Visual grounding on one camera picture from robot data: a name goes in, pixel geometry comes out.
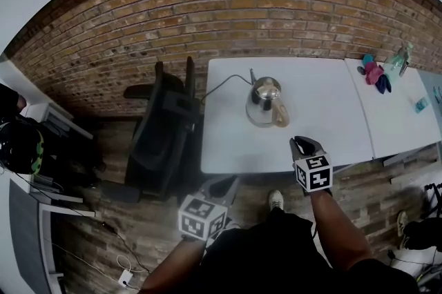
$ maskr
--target black chair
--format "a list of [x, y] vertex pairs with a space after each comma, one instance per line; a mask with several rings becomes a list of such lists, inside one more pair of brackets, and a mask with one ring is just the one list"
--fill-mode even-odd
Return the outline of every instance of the black chair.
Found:
[[130, 86], [127, 99], [147, 99], [142, 120], [135, 127], [128, 159], [125, 188], [104, 183], [104, 193], [125, 202], [138, 202], [141, 194], [166, 199], [183, 179], [180, 173], [187, 137], [198, 122], [200, 102], [195, 98], [195, 66], [187, 59], [186, 83], [155, 65], [155, 84]]

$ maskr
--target silver kettle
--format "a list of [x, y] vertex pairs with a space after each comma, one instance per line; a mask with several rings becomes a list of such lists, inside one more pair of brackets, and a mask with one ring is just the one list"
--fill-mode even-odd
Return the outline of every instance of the silver kettle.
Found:
[[253, 85], [246, 102], [246, 113], [250, 122], [258, 127], [287, 127], [289, 113], [281, 101], [281, 85], [272, 77], [255, 78], [250, 69]]

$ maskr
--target wooden floor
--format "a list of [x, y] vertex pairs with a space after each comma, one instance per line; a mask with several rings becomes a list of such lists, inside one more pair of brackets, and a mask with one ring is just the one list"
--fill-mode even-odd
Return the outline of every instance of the wooden floor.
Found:
[[[91, 131], [99, 142], [107, 169], [99, 175], [102, 179], [122, 182], [126, 169], [128, 147], [135, 122], [118, 121], [99, 123]], [[377, 258], [386, 261], [386, 251], [397, 245], [396, 215], [406, 209], [410, 218], [421, 214], [424, 194], [421, 183], [390, 185], [390, 178], [428, 165], [436, 158], [435, 148], [426, 148], [415, 161], [382, 167], [379, 160], [359, 164], [337, 174], [333, 193], [345, 213], [360, 227]], [[285, 197], [285, 210], [301, 217], [313, 219], [309, 198], [290, 179], [250, 179], [241, 183], [231, 216], [242, 227], [250, 227], [261, 221], [267, 212], [267, 193], [274, 188]], [[154, 269], [180, 240], [177, 232], [177, 200], [158, 202], [143, 198], [138, 204], [112, 202], [102, 197], [100, 189], [83, 190], [86, 204], [99, 212], [99, 218], [118, 229], [140, 261]], [[140, 270], [135, 258], [123, 242], [106, 231], [100, 223], [80, 217], [58, 216], [54, 219], [54, 242], [71, 253], [97, 267], [107, 276], [119, 279], [122, 268], [117, 264], [119, 254], [127, 256], [132, 268]], [[320, 252], [318, 237], [315, 242]], [[65, 273], [67, 293], [125, 293], [111, 279], [78, 259], [55, 248], [61, 270]], [[124, 258], [120, 262], [128, 266]], [[146, 272], [136, 273], [131, 285], [141, 285]]]

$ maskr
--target shoe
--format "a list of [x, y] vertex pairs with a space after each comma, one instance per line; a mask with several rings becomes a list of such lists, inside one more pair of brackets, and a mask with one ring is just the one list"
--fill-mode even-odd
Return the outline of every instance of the shoe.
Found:
[[284, 210], [284, 198], [282, 197], [281, 192], [279, 192], [278, 190], [273, 190], [269, 193], [269, 207], [270, 211], [273, 210], [275, 207]]
[[398, 226], [398, 236], [402, 237], [402, 236], [404, 236], [403, 230], [405, 229], [406, 225], [408, 224], [407, 212], [405, 212], [404, 210], [399, 212], [398, 219], [396, 222], [397, 222], [397, 226]]

